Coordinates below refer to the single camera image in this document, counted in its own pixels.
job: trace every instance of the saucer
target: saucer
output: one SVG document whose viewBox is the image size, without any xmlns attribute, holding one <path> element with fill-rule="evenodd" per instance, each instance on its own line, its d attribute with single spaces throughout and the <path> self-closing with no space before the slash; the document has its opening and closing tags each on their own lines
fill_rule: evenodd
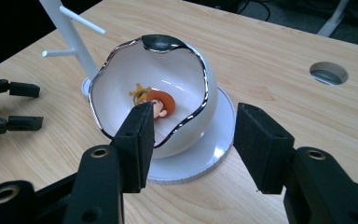
<svg viewBox="0 0 358 224">
<path fill-rule="evenodd" d="M 232 146 L 235 117 L 235 109 L 228 95 L 218 87 L 213 120 L 201 139 L 182 153 L 152 159 L 147 181 L 159 185 L 176 185 L 207 175 L 220 164 Z"/>
</svg>

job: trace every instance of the toy figurine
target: toy figurine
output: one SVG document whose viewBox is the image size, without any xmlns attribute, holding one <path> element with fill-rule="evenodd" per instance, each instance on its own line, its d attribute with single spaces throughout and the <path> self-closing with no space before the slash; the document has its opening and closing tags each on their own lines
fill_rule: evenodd
<svg viewBox="0 0 358 224">
<path fill-rule="evenodd" d="M 143 88 L 141 84 L 136 83 L 136 90 L 130 91 L 130 95 L 133 96 L 135 105 L 152 102 L 155 119 L 167 118 L 175 111 L 175 101 L 165 91 L 153 91 L 150 87 Z"/>
</svg>

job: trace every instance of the white stand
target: white stand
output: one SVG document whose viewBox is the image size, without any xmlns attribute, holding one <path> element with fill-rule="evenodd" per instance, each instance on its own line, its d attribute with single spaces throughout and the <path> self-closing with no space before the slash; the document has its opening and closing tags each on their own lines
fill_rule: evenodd
<svg viewBox="0 0 358 224">
<path fill-rule="evenodd" d="M 334 12 L 333 16 L 327 23 L 322 27 L 322 29 L 318 32 L 318 35 L 322 36 L 330 36 L 337 28 L 337 26 L 341 23 L 342 19 L 345 16 L 345 8 L 350 0 L 341 0 Z"/>
<path fill-rule="evenodd" d="M 75 55 L 87 74 L 87 78 L 84 80 L 81 87 L 82 92 L 85 95 L 89 95 L 90 83 L 97 76 L 99 69 L 92 60 L 89 51 L 80 38 L 75 26 L 72 24 L 71 19 L 88 26 L 90 29 L 102 35 L 105 33 L 105 30 L 64 7 L 60 0 L 39 0 L 39 2 L 42 4 L 43 8 L 46 10 L 54 25 L 60 31 L 69 46 L 69 49 L 45 50 L 43 51 L 42 56 L 55 57 Z"/>
</svg>

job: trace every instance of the black clamp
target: black clamp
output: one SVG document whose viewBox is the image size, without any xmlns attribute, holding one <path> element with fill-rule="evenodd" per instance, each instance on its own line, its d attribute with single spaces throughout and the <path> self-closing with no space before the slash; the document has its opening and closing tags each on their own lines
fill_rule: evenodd
<svg viewBox="0 0 358 224">
<path fill-rule="evenodd" d="M 0 79 L 0 93 L 9 91 L 9 95 L 39 97 L 40 88 L 34 84 L 8 82 Z M 42 127 L 43 117 L 10 116 L 8 120 L 0 118 L 0 133 L 6 131 L 37 131 Z"/>
</svg>

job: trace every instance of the wooden table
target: wooden table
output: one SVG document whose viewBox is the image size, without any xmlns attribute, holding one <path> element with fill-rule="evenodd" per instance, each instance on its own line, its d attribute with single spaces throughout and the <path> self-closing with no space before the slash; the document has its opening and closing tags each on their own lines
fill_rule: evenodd
<svg viewBox="0 0 358 224">
<path fill-rule="evenodd" d="M 183 39 L 207 58 L 234 105 L 261 107 L 296 138 L 295 147 L 327 151 L 358 182 L 358 46 L 178 0 L 104 0 L 82 16 L 107 30 L 76 25 L 98 66 L 141 35 Z M 0 94 L 0 117 L 45 118 L 38 132 L 0 135 L 0 183 L 25 179 L 41 189 L 74 173 L 85 150 L 109 142 L 81 93 L 86 75 L 76 59 L 41 57 L 65 48 L 54 31 L 0 64 L 0 78 L 41 87 L 38 99 Z M 310 75 L 317 62 L 341 65 L 348 81 L 317 82 Z M 287 222 L 282 195 L 258 192 L 234 149 L 199 180 L 150 183 L 124 203 L 127 223 Z"/>
</svg>

